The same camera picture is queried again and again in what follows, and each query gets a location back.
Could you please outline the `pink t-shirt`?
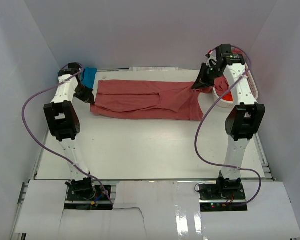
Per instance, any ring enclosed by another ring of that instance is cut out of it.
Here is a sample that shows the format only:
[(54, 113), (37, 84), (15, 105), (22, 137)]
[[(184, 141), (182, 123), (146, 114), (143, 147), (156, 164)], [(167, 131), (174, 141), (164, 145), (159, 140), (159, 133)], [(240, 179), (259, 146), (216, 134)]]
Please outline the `pink t-shirt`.
[(192, 82), (144, 80), (100, 80), (95, 103), (96, 116), (124, 120), (200, 121), (204, 114)]
[(198, 91), (200, 93), (207, 94), (207, 93), (210, 93), (213, 89), (215, 89), (215, 91), (219, 97), (221, 95), (223, 95), (229, 89), (229, 84), (228, 84), (228, 81), (226, 80), (226, 78), (224, 76), (219, 77), (219, 78), (215, 79), (213, 87), (199, 89)]

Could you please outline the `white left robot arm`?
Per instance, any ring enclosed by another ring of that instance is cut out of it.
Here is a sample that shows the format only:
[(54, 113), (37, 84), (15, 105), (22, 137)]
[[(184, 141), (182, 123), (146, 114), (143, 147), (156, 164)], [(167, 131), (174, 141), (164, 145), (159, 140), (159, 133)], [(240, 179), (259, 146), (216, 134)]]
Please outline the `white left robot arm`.
[(96, 195), (96, 187), (92, 179), (82, 172), (90, 173), (88, 170), (76, 137), (81, 131), (79, 117), (73, 106), (73, 99), (88, 104), (95, 102), (93, 89), (86, 87), (83, 83), (81, 64), (72, 62), (64, 66), (58, 72), (58, 82), (53, 100), (43, 107), (49, 131), (61, 145), (65, 157), (69, 159), (71, 182), (66, 184), (70, 191), (84, 200), (91, 200)]

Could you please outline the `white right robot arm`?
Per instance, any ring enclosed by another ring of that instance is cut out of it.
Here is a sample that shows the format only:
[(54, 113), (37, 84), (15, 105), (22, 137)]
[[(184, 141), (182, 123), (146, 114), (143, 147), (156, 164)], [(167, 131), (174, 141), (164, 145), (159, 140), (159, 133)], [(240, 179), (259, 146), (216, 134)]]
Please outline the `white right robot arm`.
[(192, 89), (201, 90), (213, 87), (215, 80), (225, 77), (229, 87), (213, 103), (215, 107), (227, 94), (232, 95), (233, 109), (225, 120), (225, 131), (228, 135), (227, 152), (223, 164), (204, 160), (208, 165), (220, 168), (215, 184), (198, 184), (194, 190), (202, 201), (225, 200), (226, 204), (243, 201), (245, 192), (241, 173), (246, 148), (250, 140), (258, 132), (266, 108), (254, 97), (248, 82), (249, 67), (247, 55), (233, 53), (234, 46), (221, 44), (213, 49), (215, 56), (209, 52), (207, 63), (201, 65), (198, 77)]

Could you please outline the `pink t-shirt in basket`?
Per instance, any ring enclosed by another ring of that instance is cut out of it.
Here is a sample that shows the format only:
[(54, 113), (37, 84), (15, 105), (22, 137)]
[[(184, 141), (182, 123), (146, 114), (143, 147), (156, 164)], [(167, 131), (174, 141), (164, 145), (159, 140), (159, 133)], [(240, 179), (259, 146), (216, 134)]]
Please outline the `pink t-shirt in basket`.
[(219, 78), (215, 79), (213, 87), (199, 89), (198, 91), (200, 93), (207, 94), (207, 93), (210, 93), (213, 89), (215, 89), (215, 91), (219, 97), (221, 95), (223, 95), (229, 89), (229, 84), (228, 84), (228, 81), (226, 80), (226, 78), (224, 76), (219, 77)]

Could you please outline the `folded blue t-shirt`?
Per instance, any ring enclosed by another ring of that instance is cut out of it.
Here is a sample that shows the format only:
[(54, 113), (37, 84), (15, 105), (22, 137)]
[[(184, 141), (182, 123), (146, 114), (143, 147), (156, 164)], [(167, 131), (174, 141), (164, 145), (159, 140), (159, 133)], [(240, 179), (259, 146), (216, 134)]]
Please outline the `folded blue t-shirt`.
[[(98, 71), (97, 68), (93, 68), (93, 67), (86, 67), (84, 69), (83, 74), (81, 75), (81, 81), (85, 87), (89, 89), (94, 88), (97, 71)], [(70, 75), (70, 74), (71, 75), (73, 74), (71, 69), (62, 69), (58, 72), (59, 77), (63, 75)]]

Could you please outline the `white plastic laundry basket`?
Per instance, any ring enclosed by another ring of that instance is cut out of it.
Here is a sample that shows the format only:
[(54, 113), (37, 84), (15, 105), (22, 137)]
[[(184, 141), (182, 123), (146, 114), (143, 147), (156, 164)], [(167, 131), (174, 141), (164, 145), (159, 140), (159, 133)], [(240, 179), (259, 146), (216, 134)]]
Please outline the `white plastic laundry basket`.
[[(239, 77), (243, 78), (230, 91), (233, 101), (224, 101), (221, 99), (217, 103), (218, 107), (232, 109), (235, 105), (239, 105), (240, 103), (244, 103), (245, 105), (253, 105), (255, 102), (257, 102), (259, 93), (250, 70), (243, 75), (247, 69), (248, 65), (245, 64), (245, 66), (243, 66), (241, 63), (228, 65), (225, 68), (223, 77), (226, 78), (229, 88), (239, 79)], [(214, 101), (216, 101), (219, 96), (217, 95), (215, 89), (212, 89), (212, 94)]]

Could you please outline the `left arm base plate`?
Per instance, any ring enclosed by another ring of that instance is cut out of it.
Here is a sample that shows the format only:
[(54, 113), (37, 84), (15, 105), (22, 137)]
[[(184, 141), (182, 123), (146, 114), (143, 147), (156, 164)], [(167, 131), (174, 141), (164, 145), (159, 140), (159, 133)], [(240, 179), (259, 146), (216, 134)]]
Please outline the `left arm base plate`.
[(113, 209), (105, 191), (100, 185), (94, 185), (91, 194), (82, 196), (68, 187), (64, 209), (80, 211), (111, 211)]

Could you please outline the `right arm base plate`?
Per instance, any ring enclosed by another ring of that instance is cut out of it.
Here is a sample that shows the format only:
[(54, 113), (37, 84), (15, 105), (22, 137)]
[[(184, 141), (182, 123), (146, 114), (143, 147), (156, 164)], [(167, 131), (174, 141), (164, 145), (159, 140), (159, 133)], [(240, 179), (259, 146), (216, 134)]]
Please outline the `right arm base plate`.
[(216, 183), (197, 183), (194, 191), (199, 194), (200, 211), (202, 213), (246, 212), (246, 194), (243, 185), (239, 189), (219, 191)]

